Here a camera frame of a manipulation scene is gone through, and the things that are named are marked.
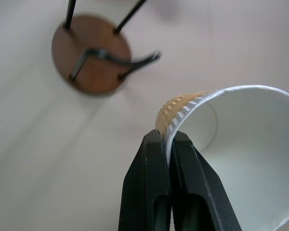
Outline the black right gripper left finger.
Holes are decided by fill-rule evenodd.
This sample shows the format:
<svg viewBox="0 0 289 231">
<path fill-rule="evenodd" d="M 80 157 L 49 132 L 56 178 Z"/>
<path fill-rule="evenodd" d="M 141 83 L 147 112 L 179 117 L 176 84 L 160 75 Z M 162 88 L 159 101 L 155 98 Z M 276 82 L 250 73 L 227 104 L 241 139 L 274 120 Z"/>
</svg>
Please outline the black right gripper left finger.
<svg viewBox="0 0 289 231">
<path fill-rule="evenodd" d="M 163 140 L 154 129 L 143 137 L 124 178 L 118 231 L 170 231 L 170 193 Z"/>
</svg>

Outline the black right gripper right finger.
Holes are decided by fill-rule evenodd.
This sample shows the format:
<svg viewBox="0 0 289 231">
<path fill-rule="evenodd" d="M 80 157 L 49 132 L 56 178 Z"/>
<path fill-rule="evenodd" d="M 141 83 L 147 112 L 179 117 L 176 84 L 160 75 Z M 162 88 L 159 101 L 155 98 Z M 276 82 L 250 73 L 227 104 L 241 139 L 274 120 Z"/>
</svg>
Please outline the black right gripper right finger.
<svg viewBox="0 0 289 231">
<path fill-rule="evenodd" d="M 180 131 L 169 172 L 175 231 L 242 231 L 219 176 Z"/>
</svg>

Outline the brown ribbed paper cup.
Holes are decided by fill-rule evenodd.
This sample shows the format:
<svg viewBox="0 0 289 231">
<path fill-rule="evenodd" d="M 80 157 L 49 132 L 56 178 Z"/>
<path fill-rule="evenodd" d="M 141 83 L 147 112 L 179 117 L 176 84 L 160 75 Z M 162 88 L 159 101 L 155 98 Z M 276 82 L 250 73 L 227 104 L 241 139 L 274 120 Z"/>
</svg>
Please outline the brown ribbed paper cup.
<svg viewBox="0 0 289 231">
<path fill-rule="evenodd" d="M 220 177 L 243 231 L 289 221 L 289 93 L 264 85 L 182 94 L 158 111 L 166 154 L 179 132 Z"/>
</svg>

